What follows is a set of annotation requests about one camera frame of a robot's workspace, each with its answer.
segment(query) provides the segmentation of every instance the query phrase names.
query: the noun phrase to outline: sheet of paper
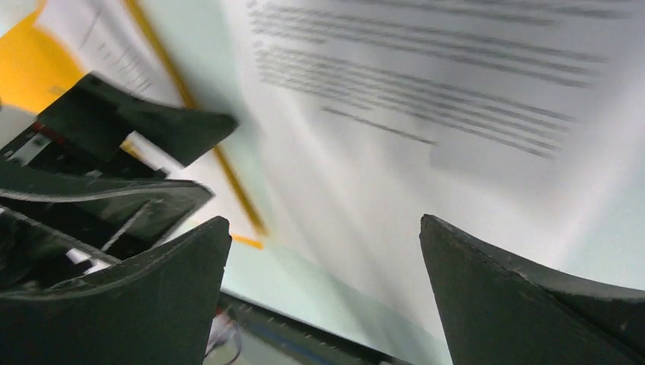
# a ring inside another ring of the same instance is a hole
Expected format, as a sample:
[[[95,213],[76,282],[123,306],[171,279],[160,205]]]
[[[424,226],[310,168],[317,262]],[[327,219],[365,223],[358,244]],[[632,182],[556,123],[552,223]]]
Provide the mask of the sheet of paper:
[[[223,6],[283,241],[440,338],[422,214],[558,267],[645,132],[642,2]]]
[[[183,105],[172,78],[121,1],[84,0],[74,6],[65,0],[44,2],[0,38],[0,55],[0,75],[5,75],[0,99],[32,113],[49,105],[89,71],[98,71],[150,100]],[[16,76],[14,83],[8,82],[10,75]],[[222,215],[231,222],[235,237],[259,241],[211,154],[183,169],[140,136],[133,135],[131,140],[148,162],[169,170],[170,178],[196,180],[216,194],[180,231]]]

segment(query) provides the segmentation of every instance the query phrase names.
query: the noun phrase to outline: orange strip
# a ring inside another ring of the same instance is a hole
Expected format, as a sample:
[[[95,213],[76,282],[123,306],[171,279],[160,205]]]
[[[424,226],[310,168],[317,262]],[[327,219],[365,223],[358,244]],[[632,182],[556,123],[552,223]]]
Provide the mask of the orange strip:
[[[141,31],[144,34],[145,38],[148,40],[148,42],[150,43],[154,51],[157,53],[157,56],[166,67],[166,70],[168,71],[171,78],[173,79],[173,82],[176,85],[177,90],[179,91],[180,96],[182,97],[186,107],[196,109],[197,103],[195,102],[195,98],[191,95],[188,87],[186,86],[186,83],[183,82],[182,78],[180,77],[180,73],[177,71],[176,67],[170,60],[170,56],[166,52],[164,46],[161,44],[161,41],[157,37],[157,34],[154,32],[152,26],[150,25],[150,22],[145,16],[145,13],[138,5],[137,0],[124,0],[124,2],[130,12],[130,15],[134,18],[137,25],[141,28]],[[215,148],[213,148],[213,153],[218,163],[222,167],[222,170],[224,171],[224,175],[226,176],[226,179],[230,187],[232,188],[233,192],[235,193],[235,196],[237,197],[237,201],[242,205],[242,208],[246,213],[246,216],[248,217],[249,221],[253,225],[253,228],[258,233],[258,235],[260,236],[266,235],[267,234],[266,226],[264,225],[264,222],[262,221],[257,209],[251,202],[251,199],[246,193],[244,187],[242,186],[240,179],[237,177],[235,170],[228,162],[228,159],[226,158],[226,154],[218,146],[215,146]],[[258,249],[264,248],[264,245],[262,244],[262,242],[251,240],[250,238],[237,236],[237,235],[231,235],[231,236],[237,242],[245,243],[247,245],[256,247]]]

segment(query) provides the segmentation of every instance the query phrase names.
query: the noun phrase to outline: white paper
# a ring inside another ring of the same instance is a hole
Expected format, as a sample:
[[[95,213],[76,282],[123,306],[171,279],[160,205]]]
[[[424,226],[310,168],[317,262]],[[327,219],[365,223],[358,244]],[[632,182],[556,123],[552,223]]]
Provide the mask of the white paper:
[[[645,132],[642,2],[223,6],[283,242],[440,338],[422,214],[557,268]]]
[[[84,69],[98,71],[112,83],[149,100],[183,106],[171,76],[121,1],[84,0],[72,6],[66,0],[49,0],[37,25],[52,33]],[[211,153],[184,169],[138,134],[129,139],[147,162],[170,171],[169,178],[195,180],[216,195],[177,233],[221,215],[230,221],[232,234],[259,240]]]

